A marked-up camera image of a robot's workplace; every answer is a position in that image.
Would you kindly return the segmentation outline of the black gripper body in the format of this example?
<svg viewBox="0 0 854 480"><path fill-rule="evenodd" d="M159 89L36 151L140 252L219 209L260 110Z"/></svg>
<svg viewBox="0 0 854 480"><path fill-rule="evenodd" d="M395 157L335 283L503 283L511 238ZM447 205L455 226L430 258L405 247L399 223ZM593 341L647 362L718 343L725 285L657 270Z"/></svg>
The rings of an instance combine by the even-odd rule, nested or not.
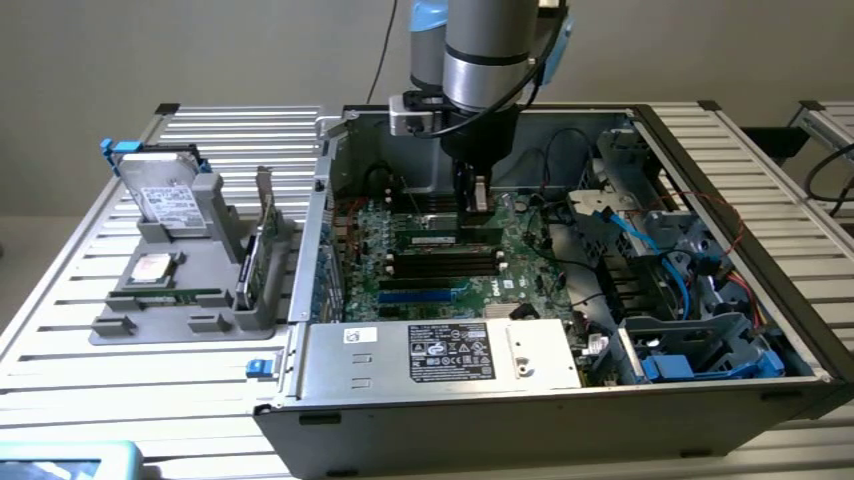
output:
<svg viewBox="0 0 854 480"><path fill-rule="evenodd" d="M443 136L441 146L478 174L490 174L494 165L511 153L514 138L515 108L510 107Z"/></svg>

